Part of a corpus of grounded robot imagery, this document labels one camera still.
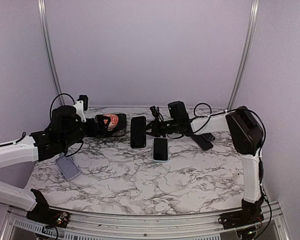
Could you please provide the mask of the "black smartphone front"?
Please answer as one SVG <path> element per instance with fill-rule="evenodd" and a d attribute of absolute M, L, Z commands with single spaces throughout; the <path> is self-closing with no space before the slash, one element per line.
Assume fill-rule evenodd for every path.
<path fill-rule="evenodd" d="M 201 135 L 193 135 L 191 139 L 205 152 L 213 148 L 210 141 L 205 140 Z"/>

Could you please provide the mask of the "black phone case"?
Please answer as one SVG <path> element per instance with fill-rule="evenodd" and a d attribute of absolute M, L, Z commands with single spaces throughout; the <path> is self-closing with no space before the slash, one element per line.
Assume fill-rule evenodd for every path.
<path fill-rule="evenodd" d="M 130 123 L 130 146 L 133 149 L 145 148 L 147 144 L 146 137 L 146 117 L 133 117 Z"/>

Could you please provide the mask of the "lavender phone case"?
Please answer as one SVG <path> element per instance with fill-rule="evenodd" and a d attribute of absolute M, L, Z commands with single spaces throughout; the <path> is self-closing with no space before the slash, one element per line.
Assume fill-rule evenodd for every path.
<path fill-rule="evenodd" d="M 55 163 L 61 174 L 67 181 L 71 181 L 81 174 L 79 166 L 76 164 L 74 156 L 59 156 Z"/>

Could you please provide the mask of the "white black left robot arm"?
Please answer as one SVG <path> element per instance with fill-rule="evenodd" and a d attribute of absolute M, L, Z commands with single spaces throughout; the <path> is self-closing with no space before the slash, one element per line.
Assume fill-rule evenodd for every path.
<path fill-rule="evenodd" d="M 61 106 L 50 115 L 50 123 L 43 131 L 23 135 L 22 139 L 0 144 L 0 169 L 19 163 L 41 162 L 108 131 L 111 118 L 99 115 L 86 118 L 83 110 L 74 106 Z M 0 203 L 34 213 L 43 223 L 53 219 L 53 211 L 38 190 L 25 190 L 0 181 Z"/>

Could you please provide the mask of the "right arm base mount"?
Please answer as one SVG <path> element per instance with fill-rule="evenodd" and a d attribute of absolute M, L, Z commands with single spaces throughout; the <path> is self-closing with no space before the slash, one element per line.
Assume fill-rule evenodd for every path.
<path fill-rule="evenodd" d="M 242 210 L 222 213 L 218 218 L 218 223 L 223 226 L 224 230 L 239 228 L 255 223 L 262 223 L 264 215 L 257 212 L 255 215 L 244 216 Z"/>

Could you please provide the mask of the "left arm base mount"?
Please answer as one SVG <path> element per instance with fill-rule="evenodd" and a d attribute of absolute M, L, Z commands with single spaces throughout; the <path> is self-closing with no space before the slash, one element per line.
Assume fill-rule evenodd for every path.
<path fill-rule="evenodd" d="M 66 211 L 48 209 L 46 211 L 28 211 L 26 214 L 28 220 L 45 224 L 49 227 L 66 228 L 69 223 L 70 214 Z"/>

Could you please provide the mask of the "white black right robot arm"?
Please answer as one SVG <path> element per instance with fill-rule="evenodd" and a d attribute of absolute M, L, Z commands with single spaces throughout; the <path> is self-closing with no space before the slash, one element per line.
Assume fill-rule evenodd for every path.
<path fill-rule="evenodd" d="M 158 138 L 169 134 L 192 137 L 214 132 L 230 133 L 234 149 L 241 158 L 244 177 L 242 209 L 237 219 L 242 224 L 250 223 L 261 210 L 264 201 L 262 149 L 266 129 L 259 116 L 246 106 L 240 106 L 218 113 L 210 112 L 208 115 L 194 114 L 190 118 L 182 101 L 168 104 L 170 120 L 163 120 L 157 107 L 152 106 L 150 110 L 154 120 L 141 125 L 143 135 Z"/>

